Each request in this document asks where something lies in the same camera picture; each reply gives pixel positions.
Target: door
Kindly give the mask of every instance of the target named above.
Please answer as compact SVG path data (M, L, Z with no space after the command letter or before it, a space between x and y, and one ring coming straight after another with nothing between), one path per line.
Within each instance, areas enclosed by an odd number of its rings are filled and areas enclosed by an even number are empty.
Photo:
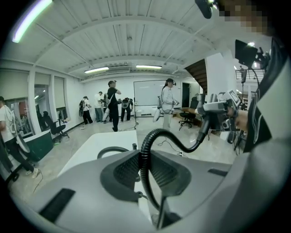
M189 107L190 84L182 83L182 107Z

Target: concrete floor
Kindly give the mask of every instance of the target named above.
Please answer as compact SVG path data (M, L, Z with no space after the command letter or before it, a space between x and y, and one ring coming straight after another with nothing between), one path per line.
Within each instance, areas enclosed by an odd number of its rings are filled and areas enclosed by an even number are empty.
M193 145L193 140L196 139L200 128L193 126L188 129L188 126L183 126L179 131L179 120L179 118L172 119L171 131L184 143L185 146L190 147ZM138 118L138 122L139 125L136 127L136 133L138 148L140 149L144 138L151 130L162 128L163 118L155 123L152 122L152 118ZM118 126L120 130L126 130L134 125L134 118L131 118L130 122L119 123ZM16 182L10 182L11 192L19 196L24 201L28 200L41 179L42 181L39 183L35 192L58 175L73 154L91 135L111 131L112 123L103 124L96 122L85 126L84 130L81 130L80 127L76 127L71 130L68 133L70 139L66 137L63 138L61 144L54 146L54 148L41 161L38 162L36 167L41 170L41 174L39 174L36 179L32 179L31 175L26 176L25 170L22 169L19 172L19 179ZM163 143L161 146L158 146L158 144L164 140L164 137L157 138L152 149L176 154L177 152L175 152L167 142ZM179 150L176 145L173 143L171 144L175 150ZM197 148L196 151L192 153L184 153L184 155L198 160L228 164L232 164L236 157L235 152L232 149L232 145L213 134L211 134L209 141L206 137L204 142Z

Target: fluorescent light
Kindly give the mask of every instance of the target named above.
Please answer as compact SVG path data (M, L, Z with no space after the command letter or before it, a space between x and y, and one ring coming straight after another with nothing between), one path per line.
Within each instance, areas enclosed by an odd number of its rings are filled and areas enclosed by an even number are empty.
M249 46L255 46L255 43L254 42L250 42L248 43Z
M137 68L161 69L161 66L136 65Z
M102 68L97 68L97 69L93 69L93 70L89 70L89 71L85 71L86 74L90 74L90 73L93 73L93 72L97 72L97 71L105 71L105 70L108 70L109 68L108 67L102 67Z
M18 43L21 40L29 25L50 3L52 3L52 0L40 0L39 3L32 8L32 10L27 14L15 32L15 35L12 39L13 42Z

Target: wooden staircase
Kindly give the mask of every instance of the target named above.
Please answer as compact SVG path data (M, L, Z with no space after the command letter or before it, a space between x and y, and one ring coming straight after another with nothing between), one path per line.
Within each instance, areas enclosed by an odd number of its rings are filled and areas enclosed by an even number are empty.
M207 74L205 59L202 59L185 68L203 89L203 94L207 94Z

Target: shoe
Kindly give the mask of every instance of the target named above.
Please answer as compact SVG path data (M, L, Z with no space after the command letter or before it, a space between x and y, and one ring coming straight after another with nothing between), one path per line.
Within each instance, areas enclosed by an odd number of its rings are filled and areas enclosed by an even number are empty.
M33 170L32 178L35 179L35 178L37 177L37 175L38 175L38 168L35 168L35 169Z

